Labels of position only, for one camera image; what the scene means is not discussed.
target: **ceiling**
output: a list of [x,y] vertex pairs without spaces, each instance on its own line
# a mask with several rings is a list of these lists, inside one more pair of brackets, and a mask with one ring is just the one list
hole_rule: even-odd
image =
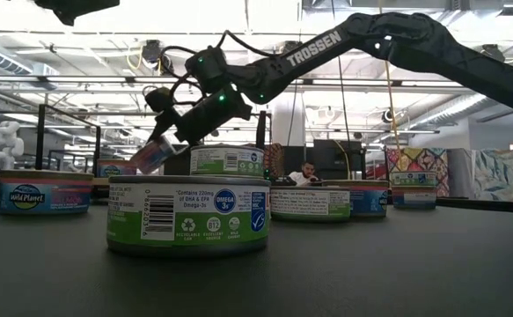
[[[215,45],[221,32],[228,29],[251,46],[273,52],[284,41],[310,40],[340,24],[352,13],[378,13],[377,1],[337,0],[333,3],[334,16],[331,1],[319,0],[121,0],[121,5],[77,18],[75,26],[68,27],[62,25],[51,11],[42,10],[32,2],[0,0],[0,49],[25,65],[45,63],[58,71],[59,75],[156,76],[157,71],[140,62],[138,57],[140,47],[147,40],[200,50]],[[497,44],[505,54],[507,63],[513,62],[513,17],[500,15],[500,1],[394,0],[385,3],[384,11],[428,14],[448,26],[453,36],[469,48],[481,51],[483,44]],[[471,10],[453,11],[451,5],[456,5],[453,8]],[[260,58],[230,39],[225,41],[223,49],[228,63],[246,64]],[[171,51],[169,56],[176,72],[182,73],[182,65],[188,55]],[[341,56],[341,69],[342,74],[338,60],[334,59],[306,76],[317,79],[337,79],[342,76],[348,80],[376,79],[380,82],[386,79],[385,64],[357,50]],[[3,74],[7,73],[0,70],[0,75]],[[438,75],[413,73],[393,66],[390,67],[390,75],[391,79],[408,81],[447,81]],[[92,112],[134,113],[144,111],[144,100],[140,93],[143,87],[59,84],[57,93],[48,93],[48,102],[56,103],[56,107],[65,111],[87,108]],[[342,115],[344,103],[350,128],[386,127],[381,121],[381,113],[390,104],[386,87],[349,87],[343,98],[340,87],[311,88],[299,90],[303,94],[307,128],[342,129],[345,126]],[[0,83],[0,89],[34,103],[42,103],[46,92],[28,84]],[[409,89],[396,90],[392,99],[395,111],[402,117],[401,122],[406,122],[458,95],[458,92],[438,89]],[[179,89],[179,100],[198,98],[197,92],[187,87]],[[272,101],[268,105],[255,106],[254,112],[272,112],[273,107]],[[320,117],[320,110],[334,111],[335,115],[325,120]],[[154,125],[153,116],[101,115],[90,117],[89,120],[131,127]],[[254,118],[249,122],[233,119],[225,126],[249,131],[256,127],[256,122]],[[85,130],[67,130],[71,135],[87,133]],[[222,133],[211,139],[215,142],[253,142],[253,132],[232,132],[237,131]],[[139,139],[144,139],[150,132],[148,129],[136,129],[134,133]],[[112,136],[109,140],[114,143],[129,142],[118,137]],[[307,133],[307,141],[314,137],[321,136]]]

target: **wild planet logo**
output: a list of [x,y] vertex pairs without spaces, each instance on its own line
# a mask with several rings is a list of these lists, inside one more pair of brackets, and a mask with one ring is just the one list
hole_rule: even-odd
[[117,166],[106,166],[106,168],[104,168],[104,173],[107,176],[117,176],[121,174],[121,171]]
[[29,210],[44,203],[45,194],[33,185],[19,185],[11,191],[10,201],[21,210]]

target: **black tabletop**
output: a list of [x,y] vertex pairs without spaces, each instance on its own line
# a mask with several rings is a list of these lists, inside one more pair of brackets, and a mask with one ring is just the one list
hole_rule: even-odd
[[0,316],[513,316],[513,213],[273,222],[266,250],[214,260],[131,258],[105,237],[105,206],[0,216]]

